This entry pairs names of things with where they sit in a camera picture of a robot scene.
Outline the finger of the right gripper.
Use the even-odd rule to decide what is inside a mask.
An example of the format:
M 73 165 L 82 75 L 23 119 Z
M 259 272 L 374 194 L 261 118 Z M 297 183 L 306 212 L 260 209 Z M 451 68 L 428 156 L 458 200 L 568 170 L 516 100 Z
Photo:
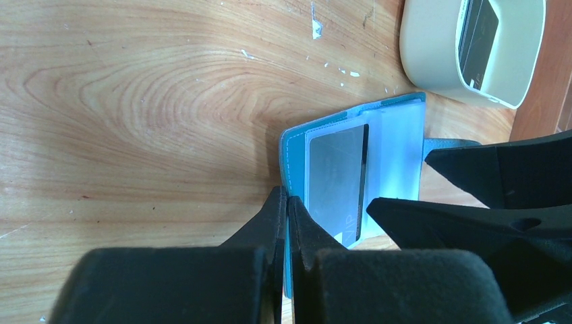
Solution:
M 491 209 L 571 204 L 569 130 L 516 142 L 437 149 L 425 162 Z
M 485 209 L 376 198 L 366 211 L 400 248 L 478 255 L 513 317 L 571 317 L 571 205 Z

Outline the beige oval tray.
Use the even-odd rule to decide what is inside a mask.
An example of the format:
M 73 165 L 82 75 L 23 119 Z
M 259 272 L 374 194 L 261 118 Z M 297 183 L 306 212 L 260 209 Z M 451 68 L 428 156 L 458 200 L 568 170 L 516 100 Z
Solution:
M 546 11 L 545 0 L 407 0 L 403 69 L 418 88 L 468 105 L 517 109 L 532 82 Z

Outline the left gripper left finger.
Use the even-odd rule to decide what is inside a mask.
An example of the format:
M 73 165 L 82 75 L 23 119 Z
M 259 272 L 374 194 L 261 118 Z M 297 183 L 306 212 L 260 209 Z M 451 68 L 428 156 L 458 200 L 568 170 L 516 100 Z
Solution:
M 63 285 L 50 323 L 279 323 L 286 190 L 218 246 L 98 248 Z

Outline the blue card holder wallet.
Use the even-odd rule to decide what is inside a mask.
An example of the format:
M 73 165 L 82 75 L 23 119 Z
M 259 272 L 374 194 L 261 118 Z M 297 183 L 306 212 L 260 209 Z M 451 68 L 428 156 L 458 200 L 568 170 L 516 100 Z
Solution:
M 473 140 L 426 137 L 425 114 L 426 95 L 415 92 L 361 104 L 281 134 L 283 186 L 277 206 L 285 231 L 282 282 L 287 298 L 295 297 L 288 214 L 293 196 L 318 225 L 317 236 L 333 242 L 343 281 L 365 290 L 378 285 L 379 275 L 394 271 L 391 254 L 356 250 L 366 238 L 383 234 L 366 207 L 378 197 L 417 200 L 429 153 L 476 145 Z

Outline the black card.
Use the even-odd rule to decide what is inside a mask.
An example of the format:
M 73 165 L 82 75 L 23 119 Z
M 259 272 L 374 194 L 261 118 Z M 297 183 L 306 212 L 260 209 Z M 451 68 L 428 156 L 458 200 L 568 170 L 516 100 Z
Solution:
M 459 38 L 459 68 L 464 82 L 481 89 L 498 28 L 498 16 L 488 0 L 468 1 Z

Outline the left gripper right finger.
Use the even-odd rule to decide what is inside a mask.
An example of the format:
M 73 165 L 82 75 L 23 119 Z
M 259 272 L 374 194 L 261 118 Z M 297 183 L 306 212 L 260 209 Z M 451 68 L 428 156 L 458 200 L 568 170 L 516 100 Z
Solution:
M 349 250 L 287 207 L 296 323 L 510 323 L 492 270 L 464 250 Z

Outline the grey card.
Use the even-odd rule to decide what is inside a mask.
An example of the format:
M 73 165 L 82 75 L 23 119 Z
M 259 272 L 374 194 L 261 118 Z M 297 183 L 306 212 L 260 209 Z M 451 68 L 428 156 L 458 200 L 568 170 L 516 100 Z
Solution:
M 368 135 L 364 124 L 309 141 L 307 210 L 346 248 L 361 236 Z

